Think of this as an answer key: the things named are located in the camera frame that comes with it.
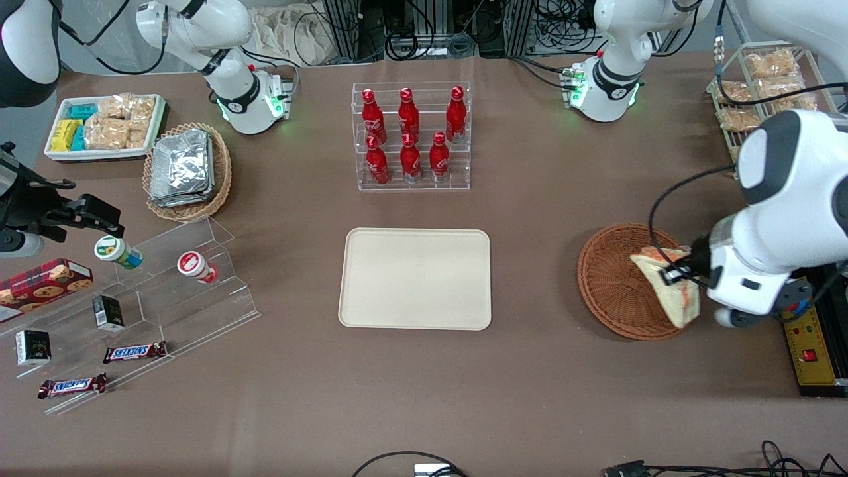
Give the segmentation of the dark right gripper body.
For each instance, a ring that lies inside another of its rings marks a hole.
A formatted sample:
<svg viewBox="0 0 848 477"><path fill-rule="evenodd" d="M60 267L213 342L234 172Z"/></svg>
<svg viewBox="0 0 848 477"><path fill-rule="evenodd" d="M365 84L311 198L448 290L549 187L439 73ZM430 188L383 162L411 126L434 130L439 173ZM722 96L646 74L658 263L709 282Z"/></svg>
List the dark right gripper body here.
<svg viewBox="0 0 848 477"><path fill-rule="evenodd" d="M43 178L19 163L15 147L12 142L2 144L2 229L40 235L63 224L70 200L60 191L75 188L75 182Z"/></svg>

